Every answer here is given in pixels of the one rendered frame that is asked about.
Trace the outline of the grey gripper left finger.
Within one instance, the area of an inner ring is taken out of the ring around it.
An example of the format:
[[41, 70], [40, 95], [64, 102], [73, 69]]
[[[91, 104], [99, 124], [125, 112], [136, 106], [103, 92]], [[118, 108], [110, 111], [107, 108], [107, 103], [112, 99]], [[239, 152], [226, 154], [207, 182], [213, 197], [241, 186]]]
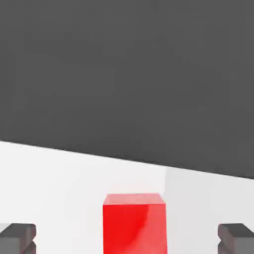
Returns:
[[36, 254], [36, 225], [0, 223], [0, 254]]

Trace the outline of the small red cube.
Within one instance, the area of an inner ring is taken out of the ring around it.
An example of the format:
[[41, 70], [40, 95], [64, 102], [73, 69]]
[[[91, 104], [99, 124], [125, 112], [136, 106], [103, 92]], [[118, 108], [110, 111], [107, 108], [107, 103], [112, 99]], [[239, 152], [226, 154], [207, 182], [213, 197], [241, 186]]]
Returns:
[[158, 193], [111, 193], [103, 203], [103, 254], [167, 254], [166, 204]]

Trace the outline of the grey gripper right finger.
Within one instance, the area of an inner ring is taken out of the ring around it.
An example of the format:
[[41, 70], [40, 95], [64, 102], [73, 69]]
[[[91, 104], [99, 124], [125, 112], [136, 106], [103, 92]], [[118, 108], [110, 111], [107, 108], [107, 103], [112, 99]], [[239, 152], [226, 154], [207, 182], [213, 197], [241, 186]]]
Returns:
[[219, 224], [218, 254], [254, 254], [254, 232], [242, 223]]

